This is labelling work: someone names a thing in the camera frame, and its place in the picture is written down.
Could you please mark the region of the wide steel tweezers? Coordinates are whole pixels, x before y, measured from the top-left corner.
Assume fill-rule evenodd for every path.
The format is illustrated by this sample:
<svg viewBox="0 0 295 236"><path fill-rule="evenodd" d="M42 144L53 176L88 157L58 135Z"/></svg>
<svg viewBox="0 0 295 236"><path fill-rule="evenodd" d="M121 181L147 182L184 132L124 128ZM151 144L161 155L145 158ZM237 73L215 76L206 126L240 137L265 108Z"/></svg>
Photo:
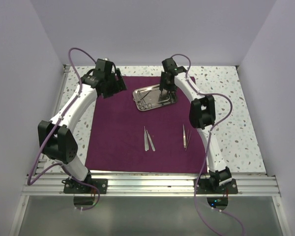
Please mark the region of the wide steel tweezers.
<svg viewBox="0 0 295 236"><path fill-rule="evenodd" d="M185 126L184 124L182 125L182 132L183 132L183 147L186 148L187 145L187 140L186 140L186 133L185 133Z"/></svg>

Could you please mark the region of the purple surgical wrap cloth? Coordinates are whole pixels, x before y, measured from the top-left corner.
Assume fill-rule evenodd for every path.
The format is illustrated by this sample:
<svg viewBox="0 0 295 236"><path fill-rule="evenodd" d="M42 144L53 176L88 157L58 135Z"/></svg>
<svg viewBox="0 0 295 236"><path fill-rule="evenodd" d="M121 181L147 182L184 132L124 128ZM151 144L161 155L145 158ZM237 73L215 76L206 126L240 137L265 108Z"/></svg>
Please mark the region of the purple surgical wrap cloth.
<svg viewBox="0 0 295 236"><path fill-rule="evenodd" d="M88 145L86 167L91 170L154 173L205 173L205 147L189 122L190 102L177 90L177 103L141 112L133 91L155 85L158 77L125 77L127 90L109 98L99 97ZM185 133L192 131L188 149ZM144 126L156 151L145 151Z"/></svg>

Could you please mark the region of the steel surgical scissors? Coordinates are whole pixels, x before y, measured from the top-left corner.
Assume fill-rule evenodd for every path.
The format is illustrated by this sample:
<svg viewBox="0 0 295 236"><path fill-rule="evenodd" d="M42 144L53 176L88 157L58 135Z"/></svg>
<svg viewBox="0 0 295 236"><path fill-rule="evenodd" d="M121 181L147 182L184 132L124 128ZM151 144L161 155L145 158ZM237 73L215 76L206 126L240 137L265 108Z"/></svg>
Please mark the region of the steel surgical scissors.
<svg viewBox="0 0 295 236"><path fill-rule="evenodd" d="M140 98L133 98L133 101L136 103L136 106L139 111L144 111L152 108L151 103L145 102L145 97L149 94L150 92L148 91L145 95L141 96Z"/></svg>

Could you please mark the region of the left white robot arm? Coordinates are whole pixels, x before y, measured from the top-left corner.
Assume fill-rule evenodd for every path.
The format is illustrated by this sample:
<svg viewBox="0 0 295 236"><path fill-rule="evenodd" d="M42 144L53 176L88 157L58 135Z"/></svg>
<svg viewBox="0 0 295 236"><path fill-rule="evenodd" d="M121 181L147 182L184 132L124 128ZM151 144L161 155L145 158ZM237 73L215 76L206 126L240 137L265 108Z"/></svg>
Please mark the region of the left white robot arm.
<svg viewBox="0 0 295 236"><path fill-rule="evenodd" d="M75 181L81 193L92 188L89 170L78 157L78 144L73 131L86 109L98 97L108 98L126 90L121 72L112 61L98 59L95 68L79 79L71 98L57 115L38 125L42 153L60 165Z"/></svg>

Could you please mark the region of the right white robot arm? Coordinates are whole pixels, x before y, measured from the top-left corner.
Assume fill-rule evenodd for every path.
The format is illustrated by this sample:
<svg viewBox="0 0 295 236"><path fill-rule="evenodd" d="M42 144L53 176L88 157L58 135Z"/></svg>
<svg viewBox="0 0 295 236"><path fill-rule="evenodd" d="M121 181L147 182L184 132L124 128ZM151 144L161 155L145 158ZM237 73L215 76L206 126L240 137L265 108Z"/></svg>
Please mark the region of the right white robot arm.
<svg viewBox="0 0 295 236"><path fill-rule="evenodd" d="M178 66L173 58L162 61L160 90L175 92L180 89L190 101L189 122L199 133L205 146L209 173L209 187L215 193L222 192L232 181L232 174L221 153L217 138L212 131L216 124L213 93L204 94L188 75L184 66Z"/></svg>

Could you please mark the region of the stainless steel instrument tray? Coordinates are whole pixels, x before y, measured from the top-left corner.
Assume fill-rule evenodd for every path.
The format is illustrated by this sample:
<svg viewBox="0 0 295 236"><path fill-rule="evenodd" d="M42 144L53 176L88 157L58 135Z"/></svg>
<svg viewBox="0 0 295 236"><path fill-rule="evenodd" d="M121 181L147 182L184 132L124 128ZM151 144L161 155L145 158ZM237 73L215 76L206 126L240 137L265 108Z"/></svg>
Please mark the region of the stainless steel instrument tray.
<svg viewBox="0 0 295 236"><path fill-rule="evenodd" d="M141 96L145 95L148 91L150 93L145 97L144 100L147 103L151 103L152 108L144 110L143 112L177 103L176 93L167 93L166 90L163 90L163 92L161 92L159 89L159 84L144 88L138 88L134 90L132 93L133 98L140 98Z"/></svg>

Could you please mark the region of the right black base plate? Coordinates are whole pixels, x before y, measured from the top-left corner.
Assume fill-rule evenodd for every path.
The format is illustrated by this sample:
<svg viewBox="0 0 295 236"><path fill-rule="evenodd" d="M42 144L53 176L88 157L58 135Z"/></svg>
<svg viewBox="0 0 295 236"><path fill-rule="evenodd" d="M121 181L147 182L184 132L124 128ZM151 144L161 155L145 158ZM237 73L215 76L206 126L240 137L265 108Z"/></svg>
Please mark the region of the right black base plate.
<svg viewBox="0 0 295 236"><path fill-rule="evenodd" d="M209 179L201 178L196 184L196 194L238 194L236 180L233 178L230 182L213 188L209 183Z"/></svg>

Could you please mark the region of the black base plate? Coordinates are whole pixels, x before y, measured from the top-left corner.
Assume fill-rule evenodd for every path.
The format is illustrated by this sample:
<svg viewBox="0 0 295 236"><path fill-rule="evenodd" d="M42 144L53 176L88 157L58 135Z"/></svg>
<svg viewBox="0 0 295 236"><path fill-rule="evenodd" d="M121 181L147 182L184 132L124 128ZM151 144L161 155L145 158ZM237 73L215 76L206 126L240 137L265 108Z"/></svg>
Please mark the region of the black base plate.
<svg viewBox="0 0 295 236"><path fill-rule="evenodd" d="M104 178L88 178L82 181L82 183L67 178L61 182L64 184L63 192L65 194L106 194L108 187L108 180Z"/></svg>
<svg viewBox="0 0 295 236"><path fill-rule="evenodd" d="M238 194L236 180L233 178L230 182L213 188L209 183L209 179L201 178L196 184L196 194Z"/></svg>

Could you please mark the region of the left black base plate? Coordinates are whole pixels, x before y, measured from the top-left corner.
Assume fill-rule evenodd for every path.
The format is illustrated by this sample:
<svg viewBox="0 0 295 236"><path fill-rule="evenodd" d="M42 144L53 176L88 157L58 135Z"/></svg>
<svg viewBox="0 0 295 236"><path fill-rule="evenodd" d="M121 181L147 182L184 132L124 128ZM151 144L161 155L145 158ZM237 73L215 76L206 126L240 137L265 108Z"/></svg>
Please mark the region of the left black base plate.
<svg viewBox="0 0 295 236"><path fill-rule="evenodd" d="M63 192L65 194L106 194L108 187L108 180L104 178L88 178L82 181L82 183L67 178L61 182L64 184Z"/></svg>

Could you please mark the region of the aluminium mounting rail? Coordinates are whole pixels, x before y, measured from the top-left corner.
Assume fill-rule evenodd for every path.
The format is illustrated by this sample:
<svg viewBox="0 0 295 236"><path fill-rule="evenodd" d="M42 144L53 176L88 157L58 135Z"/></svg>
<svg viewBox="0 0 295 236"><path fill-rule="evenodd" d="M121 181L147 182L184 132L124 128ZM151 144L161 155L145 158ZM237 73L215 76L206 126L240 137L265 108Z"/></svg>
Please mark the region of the aluminium mounting rail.
<svg viewBox="0 0 295 236"><path fill-rule="evenodd" d="M126 173L93 171L94 179L108 180L106 196L183 196L196 193L196 174ZM275 177L233 174L238 194L201 194L203 196L280 196Z"/></svg>

